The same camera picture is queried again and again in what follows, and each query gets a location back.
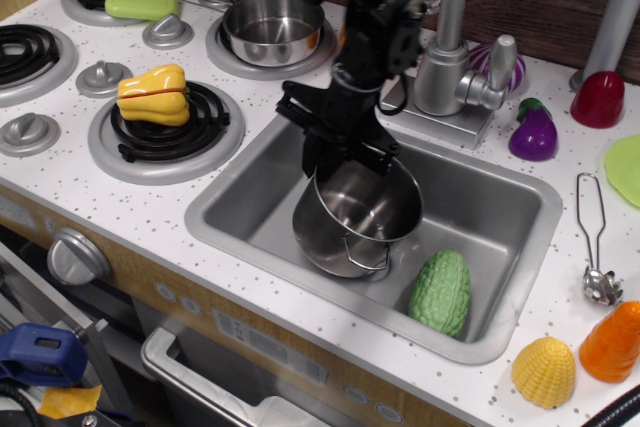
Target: stainless steel pot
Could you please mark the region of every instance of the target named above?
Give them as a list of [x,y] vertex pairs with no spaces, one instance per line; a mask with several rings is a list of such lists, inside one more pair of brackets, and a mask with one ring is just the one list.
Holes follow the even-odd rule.
[[231,50],[261,67],[295,64],[320,41],[324,11],[304,0],[240,0],[222,19]]
[[324,182],[314,177],[293,213],[305,255],[339,277],[388,271],[389,247],[422,219],[422,195],[411,173],[394,160],[386,176],[350,161]]

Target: pot handle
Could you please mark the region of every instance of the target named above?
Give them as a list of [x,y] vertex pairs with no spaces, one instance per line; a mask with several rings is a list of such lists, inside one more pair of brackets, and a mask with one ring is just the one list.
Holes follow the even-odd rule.
[[351,262],[353,265],[360,267],[361,269],[368,270],[370,272],[378,272],[379,270],[385,270],[389,268],[389,244],[385,244],[384,246],[384,250],[386,251],[384,264],[380,267],[369,267],[368,265],[361,264],[360,262],[358,262],[356,259],[353,258],[353,256],[351,255],[351,249],[349,248],[349,241],[347,240],[348,236],[349,236],[348,233],[343,235],[342,241],[344,242],[344,250],[347,251],[347,259],[349,259],[349,262]]
[[185,4],[197,5],[198,7],[204,7],[205,9],[215,10],[217,12],[225,12],[228,7],[233,5],[233,2],[229,2],[226,0],[215,0],[216,4],[222,4],[225,7],[217,7],[213,4],[201,4],[199,2],[194,2],[192,0],[177,0],[178,2],[184,2]]

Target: faucet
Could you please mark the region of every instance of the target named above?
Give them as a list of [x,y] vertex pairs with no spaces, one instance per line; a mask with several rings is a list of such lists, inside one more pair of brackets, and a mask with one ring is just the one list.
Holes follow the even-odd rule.
[[518,49],[510,35],[500,36],[489,58],[489,73],[468,68],[469,46],[461,40],[466,0],[441,0],[435,37],[427,44],[414,82],[413,101],[425,114],[456,114],[467,105],[490,111],[502,106]]

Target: orange toy carrot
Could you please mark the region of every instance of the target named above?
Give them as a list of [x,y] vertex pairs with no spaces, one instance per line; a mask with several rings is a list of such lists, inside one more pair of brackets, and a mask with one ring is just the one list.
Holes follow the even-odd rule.
[[640,302],[623,302],[607,315],[580,346],[580,362],[604,382],[622,382],[640,355]]

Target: dishwasher handle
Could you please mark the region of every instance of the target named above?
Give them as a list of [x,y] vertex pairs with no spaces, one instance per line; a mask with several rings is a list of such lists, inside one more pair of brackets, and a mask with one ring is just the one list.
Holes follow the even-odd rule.
[[176,336],[156,328],[142,346],[142,364],[160,382],[239,427],[330,427],[282,397],[252,406],[180,364]]

